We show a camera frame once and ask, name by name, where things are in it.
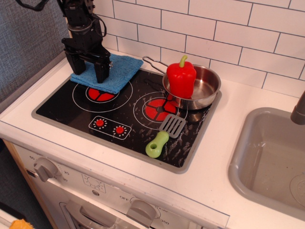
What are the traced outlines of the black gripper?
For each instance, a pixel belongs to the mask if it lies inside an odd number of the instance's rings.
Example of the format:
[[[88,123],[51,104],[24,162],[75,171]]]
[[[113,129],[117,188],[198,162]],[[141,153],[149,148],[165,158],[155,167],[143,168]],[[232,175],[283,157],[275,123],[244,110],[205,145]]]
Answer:
[[[76,75],[82,74],[86,70],[85,62],[91,62],[94,64],[97,83],[103,83],[109,77],[112,67],[110,53],[102,45],[106,32],[102,32],[99,23],[67,26],[71,37],[62,39],[62,43],[73,72]]]

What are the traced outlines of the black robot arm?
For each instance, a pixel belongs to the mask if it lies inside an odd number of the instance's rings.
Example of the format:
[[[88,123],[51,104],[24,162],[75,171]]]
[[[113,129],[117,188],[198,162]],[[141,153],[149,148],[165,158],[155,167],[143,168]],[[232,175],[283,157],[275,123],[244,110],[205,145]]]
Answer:
[[[63,38],[67,60],[77,75],[86,70],[85,63],[94,65],[98,83],[108,78],[110,74],[110,52],[102,41],[107,34],[107,28],[101,30],[102,20],[93,13],[95,5],[92,0],[59,0],[58,4],[67,19],[70,38]]]

